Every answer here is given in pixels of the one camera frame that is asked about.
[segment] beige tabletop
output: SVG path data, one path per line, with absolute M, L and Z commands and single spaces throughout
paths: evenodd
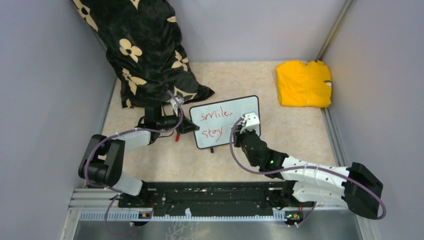
M 275 67 L 280 62 L 201 62 L 190 66 L 197 80 L 215 91 L 206 101 L 185 104 L 187 116 L 192 106 L 256 95 L 259 98 L 261 140 L 270 149 L 308 162 L 335 165 L 333 152 L 319 108 L 284 107 L 278 102 Z M 121 84 L 111 99 L 103 134 L 112 135 L 134 128 L 143 108 L 122 109 Z M 172 113 L 165 107 L 167 115 Z M 154 144 L 127 152 L 123 170 L 147 182 L 270 181 L 262 175 L 242 170 L 234 162 L 228 145 L 217 146 L 215 153 L 196 147 L 193 133 L 159 138 Z M 240 148 L 236 156 L 250 169 Z

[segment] yellow fabric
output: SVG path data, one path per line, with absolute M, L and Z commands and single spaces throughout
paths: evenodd
M 276 67 L 278 100 L 282 106 L 327 108 L 332 79 L 322 61 L 286 61 Z

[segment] black blanket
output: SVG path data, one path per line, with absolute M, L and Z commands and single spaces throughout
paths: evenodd
M 72 0 L 106 44 L 121 81 L 122 107 L 169 102 L 170 90 L 186 103 L 214 94 L 190 69 L 175 11 L 165 0 Z

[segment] purple cable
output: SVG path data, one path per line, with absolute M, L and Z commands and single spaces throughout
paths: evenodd
M 381 205 L 381 209 L 382 209 L 382 213 L 381 216 L 377 217 L 376 220 L 381 220 L 383 219 L 386 214 L 387 214 L 387 208 L 386 205 L 383 203 L 383 201 L 379 198 L 379 196 L 377 196 L 374 192 L 372 192 L 371 190 L 369 190 L 366 186 L 362 185 L 360 182 L 350 178 L 350 177 L 346 177 L 338 172 L 332 171 L 332 170 L 328 170 L 319 166 L 292 166 L 292 167 L 285 167 L 283 169 L 277 169 L 277 170 L 272 170 L 272 171 L 253 171 L 250 170 L 248 168 L 246 168 L 245 166 L 243 166 L 240 161 L 237 159 L 236 155 L 234 154 L 234 149 L 233 149 L 233 135 L 236 132 L 236 128 L 237 125 L 243 121 L 243 118 L 240 118 L 239 120 L 237 120 L 235 122 L 235 124 L 232 126 L 231 128 L 231 134 L 229 136 L 229 150 L 231 152 L 232 158 L 234 159 L 235 163 L 237 163 L 237 165 L 242 168 L 243 170 L 245 170 L 246 172 L 249 172 L 251 174 L 257 174 L 257 175 L 268 175 L 268 174 L 276 174 L 276 173 L 281 173 L 281 172 L 287 172 L 287 171 L 291 171 L 291 170 L 298 170 L 298 169 L 315 169 L 315 170 L 319 170 L 319 171 L 323 171 L 332 175 L 335 175 L 337 177 L 340 177 L 342 179 L 345 179 L 355 185 L 357 185 L 358 187 L 360 187 L 361 189 L 363 189 L 365 192 L 367 192 L 369 195 L 371 195 L 375 200 L 377 200 L 377 202 Z
M 172 132 L 172 131 L 174 131 L 175 129 L 177 129 L 178 128 L 178 126 L 180 126 L 180 124 L 183 122 L 183 117 L 184 117 L 184 111 L 183 111 L 183 108 L 181 107 L 181 105 L 180 105 L 180 103 L 177 101 L 177 99 L 176 99 L 176 97 L 174 96 L 174 94 L 172 94 L 172 92 L 171 91 L 167 91 L 168 92 L 168 94 L 171 96 L 171 98 L 176 102 L 176 104 L 178 105 L 178 108 L 179 108 L 179 111 L 181 112 L 181 116 L 180 116 L 180 118 L 179 118 L 179 121 L 178 121 L 178 123 L 173 127 L 173 128 L 171 128 L 171 129 L 168 129 L 168 130 L 155 130 L 155 129 L 148 129 L 148 128 L 134 128 L 134 129 L 131 129 L 131 130 L 127 130 L 127 131 L 123 131 L 123 132 L 121 132 L 121 133 L 118 133 L 118 134 L 115 134 L 115 135 L 112 135 L 112 136 L 108 136 L 108 137 L 106 137 L 105 139 L 103 139 L 103 140 L 101 140 L 94 148 L 93 148 L 93 150 L 90 152 L 90 155 L 88 155 L 88 158 L 87 158 L 87 162 L 85 163 L 85 166 L 84 166 L 84 178 L 85 178 L 85 180 L 87 181 L 87 183 L 89 184 L 89 185 L 91 185 L 91 186 L 93 186 L 93 187 L 99 187 L 99 188 L 103 188 L 103 187 L 106 187 L 106 188 L 108 188 L 108 189 L 110 189 L 110 190 L 112 190 L 112 191 L 114 191 L 114 192 L 117 192 L 118 194 L 112 199 L 112 201 L 110 202 L 110 204 L 109 204 L 109 207 L 107 208 L 107 210 L 106 210 L 106 214 L 104 215 L 104 224 L 106 225 L 106 229 L 107 229 L 107 231 L 112 235 L 112 236 L 114 236 L 114 237 L 126 237 L 126 236 L 128 236 L 128 235 L 130 235 L 130 234 L 132 234 L 134 231 L 135 231 L 135 229 L 136 229 L 136 227 L 133 225 L 132 227 L 131 227 L 131 229 L 127 232 L 127 233 L 124 233 L 124 234 L 115 234 L 115 233 L 113 233 L 110 229 L 109 229 L 109 225 L 108 225 L 108 214 L 109 214 L 109 210 L 111 209 L 111 207 L 112 207 L 112 204 L 115 202 L 115 200 L 116 199 L 118 199 L 119 198 L 119 196 L 120 196 L 120 194 L 122 193 L 122 191 L 119 191 L 119 190 L 117 190 L 117 189 L 114 189 L 113 187 L 110 187 L 110 186 L 106 186 L 106 185 L 100 185 L 100 184 L 95 184 L 95 183 L 93 183 L 92 181 L 90 181 L 90 179 L 89 179 L 89 164 L 90 164 L 90 162 L 93 160 L 93 157 L 94 157 L 94 154 L 96 153 L 96 151 L 105 143 L 105 142 L 107 142 L 107 141 L 109 141 L 109 140 L 111 140 L 111 139 L 114 139 L 114 138 L 117 138 L 117 137 L 119 137 L 119 136 L 123 136 L 123 135 L 126 135 L 126 134 L 130 134 L 130 133 L 134 133 L 134 132 L 138 132 L 138 131 L 149 131 L 149 132 L 153 132 L 153 133 L 169 133 L 169 132 Z

